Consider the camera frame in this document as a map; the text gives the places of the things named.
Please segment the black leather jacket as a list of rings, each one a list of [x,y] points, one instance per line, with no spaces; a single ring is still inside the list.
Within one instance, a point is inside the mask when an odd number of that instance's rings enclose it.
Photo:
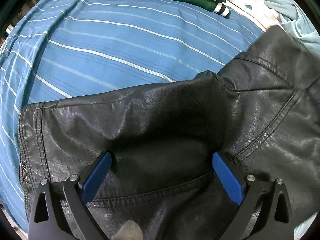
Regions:
[[[219,153],[261,181],[281,178],[294,230],[319,217],[319,58],[272,27],[218,73],[24,107],[20,180],[30,219],[40,181],[112,157],[86,204],[108,239],[220,239],[238,205]]]

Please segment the light teal cloth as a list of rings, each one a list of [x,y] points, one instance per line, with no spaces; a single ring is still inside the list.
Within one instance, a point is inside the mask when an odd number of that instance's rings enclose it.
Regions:
[[[294,0],[263,0],[279,14],[282,27],[311,53],[319,56],[319,34]]]

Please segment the blue striped bed cover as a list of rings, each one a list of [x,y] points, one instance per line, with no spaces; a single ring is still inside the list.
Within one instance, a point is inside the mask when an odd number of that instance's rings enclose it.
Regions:
[[[29,103],[218,72],[262,30],[170,0],[39,0],[1,44],[1,204],[22,230],[18,119]]]

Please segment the patterned white bed sheet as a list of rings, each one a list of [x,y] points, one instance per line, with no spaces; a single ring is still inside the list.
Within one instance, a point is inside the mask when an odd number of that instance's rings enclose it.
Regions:
[[[225,5],[254,22],[262,31],[273,25],[281,26],[279,14],[263,0],[226,0]]]

